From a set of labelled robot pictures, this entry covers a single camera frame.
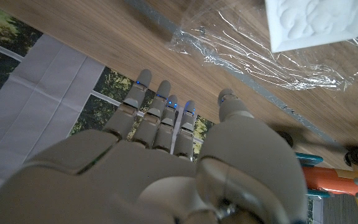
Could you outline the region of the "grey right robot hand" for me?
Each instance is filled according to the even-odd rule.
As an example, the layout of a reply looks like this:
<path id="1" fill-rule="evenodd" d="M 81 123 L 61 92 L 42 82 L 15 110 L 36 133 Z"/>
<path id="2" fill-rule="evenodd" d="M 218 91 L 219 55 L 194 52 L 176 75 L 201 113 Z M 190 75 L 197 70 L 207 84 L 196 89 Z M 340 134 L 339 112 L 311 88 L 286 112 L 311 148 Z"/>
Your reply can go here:
<path id="1" fill-rule="evenodd" d="M 0 223 L 305 223 L 299 160 L 231 89 L 219 123 L 193 155 L 195 103 L 175 124 L 163 81 L 131 140 L 152 74 L 140 72 L 102 130 L 86 130 L 29 159 L 0 187 Z"/>

